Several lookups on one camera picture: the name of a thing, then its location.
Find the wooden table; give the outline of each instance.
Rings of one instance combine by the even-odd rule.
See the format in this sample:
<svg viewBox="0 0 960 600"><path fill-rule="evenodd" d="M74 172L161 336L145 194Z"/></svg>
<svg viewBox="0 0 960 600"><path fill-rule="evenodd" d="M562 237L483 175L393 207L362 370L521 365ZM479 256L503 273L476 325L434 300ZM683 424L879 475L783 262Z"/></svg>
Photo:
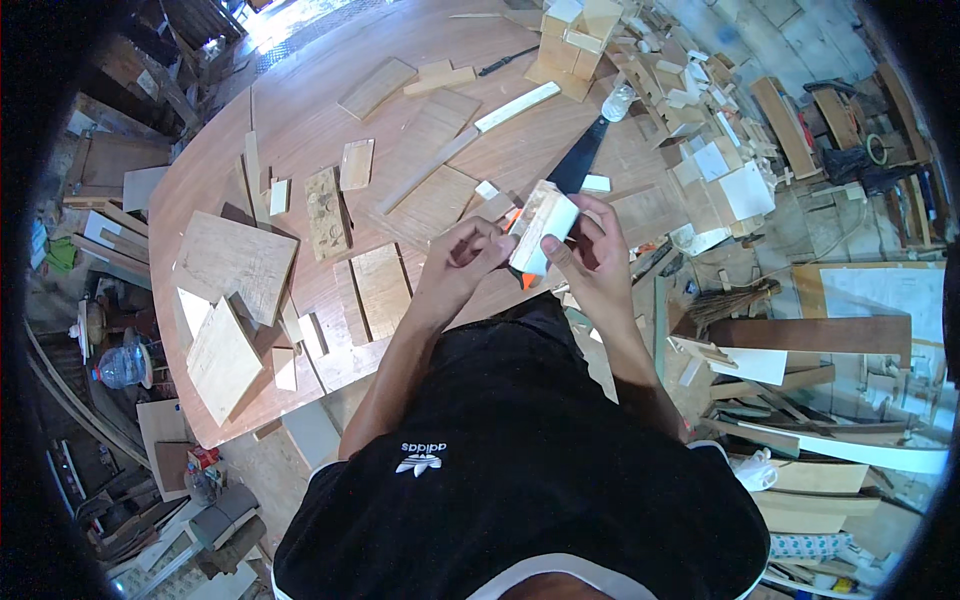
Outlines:
<svg viewBox="0 0 960 600"><path fill-rule="evenodd" d="M273 382L270 347L278 340L289 344L278 327L261 326L253 344L262 353L266 369L233 412L233 419L218 427L207 412L186 373L186 343L177 290L171 285L173 263L180 239L194 210L242 220L243 196L234 172L244 151L244 135L256 130L259 160L266 187L266 169L275 177L291 178L290 211L273 218L275 230L301 240L291 272L292 294L301 314L316 312L330 348L316 361L328 391L339 389L376 370L389 339L355 348L337 294L333 265L318 263L309 244L303 181L322 168L339 164L344 144L375 138L376 162L395 146L404 125L423 103L422 97L398 92L366 121L360 122L337 106L337 99L357 78L384 57L394 56L412 66L451 59L454 67L474 65L477 70L505 55L539 42L536 34L503 18L458 18L461 12L495 12L502 4L474 0L452 5L445 0L400 2L365 13L346 26L316 40L261 76L220 111L184 149L151 198L150 255L156 315L165 342L171 374L182 406L200 443L213 447L251 431L323 395L307 359L297 358L299 388L281 391ZM535 54L515 60L488 77L456 87L456 91L483 101L477 117L499 108L536 87L523 79ZM604 63L611 75L613 67ZM525 198L537 179L545 177L599 113L612 85L612 77L594 85L587 99L577 104L557 96L484 135L450 162L477 180L489 180L498 189ZM688 222L676 192L669 185L665 165L651 151L634 119L611 124L592 171L612 179L615 200L654 183L670 206L655 214L651 239ZM351 255L367 252L388 241L353 210L364 190L346 192L355 230ZM420 276L422 254L404 248L411 284ZM559 273L547 284L562 281ZM488 276L454 322L469 323L515 305L545 287L521 292L505 272Z"/></svg>

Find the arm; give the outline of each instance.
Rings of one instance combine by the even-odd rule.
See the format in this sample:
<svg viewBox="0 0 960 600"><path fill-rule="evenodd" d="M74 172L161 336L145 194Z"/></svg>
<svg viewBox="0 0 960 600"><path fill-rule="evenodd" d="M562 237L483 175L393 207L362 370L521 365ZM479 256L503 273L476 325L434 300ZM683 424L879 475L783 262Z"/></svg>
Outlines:
<svg viewBox="0 0 960 600"><path fill-rule="evenodd" d="M396 327L373 383L347 423L338 457L346 460L374 438L396 430L426 375L440 334L476 290L499 267L516 240L472 217L430 245L420 284Z"/></svg>
<svg viewBox="0 0 960 600"><path fill-rule="evenodd" d="M603 338L616 395L624 412L685 442L684 420L654 370L634 320L627 244L609 204L570 196L581 210L600 217L601 228L581 214L570 232L573 248L546 236L540 246L570 283L570 292Z"/></svg>

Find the cable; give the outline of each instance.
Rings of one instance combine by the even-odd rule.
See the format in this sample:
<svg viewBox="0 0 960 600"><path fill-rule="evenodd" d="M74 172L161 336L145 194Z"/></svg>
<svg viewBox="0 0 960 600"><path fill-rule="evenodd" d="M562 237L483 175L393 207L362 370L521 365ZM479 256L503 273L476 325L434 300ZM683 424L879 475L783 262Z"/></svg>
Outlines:
<svg viewBox="0 0 960 600"><path fill-rule="evenodd" d="M856 225L854 225L854 226L851 228L850 231L847 231L846 233L844 233L843 235L841 235L840 238L839 238L837 241L833 242L833 245L830 246L829 248L827 248L827 251L824 252L823 254L821 254L821 255L819 255L819 256L815 256L815 257L811 258L810 260L807 260L807 261L806 261L804 264L802 264L802 265L787 265L787 266L785 266L785 267L780 267L779 269L776 269L775 271L771 271L771 272L768 273L767 275L757 277L756 279L754 279L754 280L751 281L750 283L743 283L743 284L740 284L740 285L736 285L736 284L733 284L733 283L728 283L728 285L730 285L731 287L753 287L753 286L757 285L758 283L760 283L763 279L766 279L767 277L770 277L770 276L774 276L774 275L776 275L777 273L780 273L780 272L782 272L782 271L786 271L787 269L793 269L794 267L805 267L806 265L811 265L811 264L819 261L819 260L822 259L824 256L826 256L826 255L830 254L831 252L833 252L833 249L835 249L837 246L839 246L840 244L842 244L842 243L844 243L845 241L847 241L847 238L849 238L849 237L853 234L854 231L857 231L857 230L860 228L860 226L863 225L863 222L867 219L867 198L864 197L863 201L862 201L860 204L861 204L861 206L862 206L862 209L860 210L860 217L859 217L859 219L857 219ZM697 261L695 258L691 257L691 258L690 258L690 262L696 263L696 262L698 262L698 261ZM706 279L707 281L712 281L712 282L714 282L714 283L720 283L720 284L727 283L727 282L725 282L725 281L721 281L720 279L714 279L713 277L709 277L709 276L702 276L702 277L703 277L704 279Z"/></svg>

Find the black t-shirt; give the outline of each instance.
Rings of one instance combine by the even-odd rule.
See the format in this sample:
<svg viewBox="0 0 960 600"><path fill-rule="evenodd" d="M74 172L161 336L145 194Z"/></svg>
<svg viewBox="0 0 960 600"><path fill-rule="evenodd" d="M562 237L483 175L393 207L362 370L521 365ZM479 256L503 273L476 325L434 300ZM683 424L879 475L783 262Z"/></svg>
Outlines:
<svg viewBox="0 0 960 600"><path fill-rule="evenodd" d="M755 584L770 537L718 446L637 424L525 324L454 330L435 358L397 432L311 479L276 551L280 592L495 598L545 571L616 598Z"/></svg>

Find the water bottle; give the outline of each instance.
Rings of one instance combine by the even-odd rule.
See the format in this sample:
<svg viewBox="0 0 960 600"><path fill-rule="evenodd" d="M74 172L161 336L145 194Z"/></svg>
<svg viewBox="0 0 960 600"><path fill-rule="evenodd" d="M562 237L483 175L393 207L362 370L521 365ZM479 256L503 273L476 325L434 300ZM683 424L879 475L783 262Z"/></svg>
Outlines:
<svg viewBox="0 0 960 600"><path fill-rule="evenodd" d="M124 344L104 352L93 369L94 381L114 390L140 383L147 374L147 361L139 344Z"/></svg>
<svg viewBox="0 0 960 600"><path fill-rule="evenodd" d="M217 493L213 490L213 482L204 475L193 463L186 464L183 472L183 483L190 490L190 497L200 506L210 506L217 501Z"/></svg>
<svg viewBox="0 0 960 600"><path fill-rule="evenodd" d="M604 100L600 113L611 123L616 123L627 114L635 98L636 92L630 84L618 85L610 96L607 96L607 100Z"/></svg>

